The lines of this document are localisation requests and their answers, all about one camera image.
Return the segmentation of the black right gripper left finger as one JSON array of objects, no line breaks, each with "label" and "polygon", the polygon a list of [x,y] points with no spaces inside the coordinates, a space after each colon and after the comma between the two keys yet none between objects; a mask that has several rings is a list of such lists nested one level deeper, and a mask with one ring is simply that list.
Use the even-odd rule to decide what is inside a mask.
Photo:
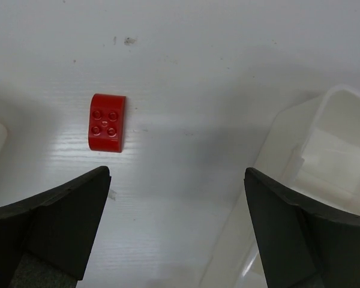
[{"label": "black right gripper left finger", "polygon": [[76,287],[83,280],[109,193],[100,166],[0,207],[0,287]]}]

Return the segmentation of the red curved lego brick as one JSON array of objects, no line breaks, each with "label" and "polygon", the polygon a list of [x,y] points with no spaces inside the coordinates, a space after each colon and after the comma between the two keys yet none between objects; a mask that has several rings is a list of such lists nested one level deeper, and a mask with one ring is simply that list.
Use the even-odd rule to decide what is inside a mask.
[{"label": "red curved lego brick", "polygon": [[126,103],[126,96],[94,94],[89,108],[90,150],[122,152]]}]

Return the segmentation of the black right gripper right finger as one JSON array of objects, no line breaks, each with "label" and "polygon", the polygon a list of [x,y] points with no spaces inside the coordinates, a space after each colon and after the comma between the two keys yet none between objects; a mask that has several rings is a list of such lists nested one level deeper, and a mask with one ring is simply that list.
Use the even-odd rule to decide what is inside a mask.
[{"label": "black right gripper right finger", "polygon": [[245,171],[244,186],[268,287],[360,287],[360,215],[253,167]]}]

